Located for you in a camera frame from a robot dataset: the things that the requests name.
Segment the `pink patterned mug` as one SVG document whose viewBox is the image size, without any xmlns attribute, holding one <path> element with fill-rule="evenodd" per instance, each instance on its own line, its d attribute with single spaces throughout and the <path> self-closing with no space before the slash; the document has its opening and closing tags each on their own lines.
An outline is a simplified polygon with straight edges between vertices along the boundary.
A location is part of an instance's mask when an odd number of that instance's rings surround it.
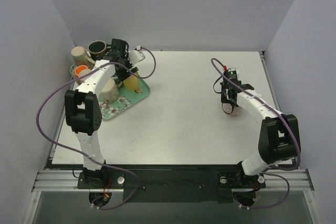
<svg viewBox="0 0 336 224">
<path fill-rule="evenodd" d="M 226 115 L 231 116 L 231 117 L 236 117 L 241 114 L 241 107 L 232 106 L 229 103 L 223 103 L 222 110 Z"/>
</svg>

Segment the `yellow mug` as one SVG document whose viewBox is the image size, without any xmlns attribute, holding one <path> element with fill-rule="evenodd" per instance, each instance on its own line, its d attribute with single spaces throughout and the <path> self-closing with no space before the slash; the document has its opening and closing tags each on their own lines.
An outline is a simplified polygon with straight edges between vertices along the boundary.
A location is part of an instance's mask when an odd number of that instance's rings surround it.
<svg viewBox="0 0 336 224">
<path fill-rule="evenodd" d="M 139 80 L 136 76 L 130 75 L 123 81 L 123 86 L 128 91 L 135 91 L 139 89 Z"/>
</svg>

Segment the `white mug green inside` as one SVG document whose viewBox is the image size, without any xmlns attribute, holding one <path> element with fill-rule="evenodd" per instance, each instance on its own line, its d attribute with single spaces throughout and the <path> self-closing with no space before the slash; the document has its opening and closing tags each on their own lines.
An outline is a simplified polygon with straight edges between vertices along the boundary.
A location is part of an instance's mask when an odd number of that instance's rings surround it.
<svg viewBox="0 0 336 224">
<path fill-rule="evenodd" d="M 115 102 L 119 97 L 119 88 L 113 78 L 110 78 L 99 94 L 101 102 Z"/>
</svg>

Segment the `cream floral mug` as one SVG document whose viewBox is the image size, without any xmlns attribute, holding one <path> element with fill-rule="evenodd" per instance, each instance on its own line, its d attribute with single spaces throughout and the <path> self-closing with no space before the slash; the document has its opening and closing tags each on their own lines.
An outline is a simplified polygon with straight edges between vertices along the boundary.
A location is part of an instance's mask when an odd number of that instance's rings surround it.
<svg viewBox="0 0 336 224">
<path fill-rule="evenodd" d="M 82 71 L 80 71 L 80 73 L 78 74 L 79 80 L 77 81 L 77 83 L 81 85 L 87 79 L 87 77 L 85 76 L 89 73 L 91 73 L 90 69 L 83 69 Z"/>
</svg>

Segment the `orange mug black handle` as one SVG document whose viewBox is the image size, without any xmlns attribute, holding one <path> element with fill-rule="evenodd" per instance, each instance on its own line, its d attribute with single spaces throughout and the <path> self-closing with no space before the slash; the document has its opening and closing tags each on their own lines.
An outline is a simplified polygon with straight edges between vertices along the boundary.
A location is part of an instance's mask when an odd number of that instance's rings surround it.
<svg viewBox="0 0 336 224">
<path fill-rule="evenodd" d="M 75 78 L 78 78 L 81 73 L 88 74 L 91 70 L 86 65 L 76 66 L 73 70 Z"/>
</svg>

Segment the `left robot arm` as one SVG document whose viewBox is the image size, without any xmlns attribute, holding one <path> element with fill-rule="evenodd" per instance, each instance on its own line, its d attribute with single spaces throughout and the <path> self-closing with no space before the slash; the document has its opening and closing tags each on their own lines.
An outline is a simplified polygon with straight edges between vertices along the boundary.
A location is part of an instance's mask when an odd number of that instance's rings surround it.
<svg viewBox="0 0 336 224">
<path fill-rule="evenodd" d="M 97 53 L 90 75 L 75 89 L 65 93 L 66 123 L 75 133 L 83 158 L 83 178 L 96 188 L 108 182 L 106 163 L 100 150 L 98 129 L 102 114 L 98 96 L 105 84 L 117 75 L 122 80 L 129 76 L 126 69 L 133 67 L 129 60 L 129 44 L 121 39 L 112 39 L 110 45 L 101 41 L 89 46 L 90 53 Z"/>
</svg>

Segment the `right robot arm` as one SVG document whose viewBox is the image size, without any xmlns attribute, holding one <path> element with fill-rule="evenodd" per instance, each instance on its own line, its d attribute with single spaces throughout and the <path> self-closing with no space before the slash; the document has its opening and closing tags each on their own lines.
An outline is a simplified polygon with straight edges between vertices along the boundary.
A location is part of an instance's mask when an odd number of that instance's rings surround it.
<svg viewBox="0 0 336 224">
<path fill-rule="evenodd" d="M 231 111 L 242 108 L 260 124 L 257 151 L 237 164 L 235 182 L 248 186 L 267 169 L 300 155 L 298 120 L 270 106 L 249 84 L 223 78 L 221 103 L 229 104 Z"/>
</svg>

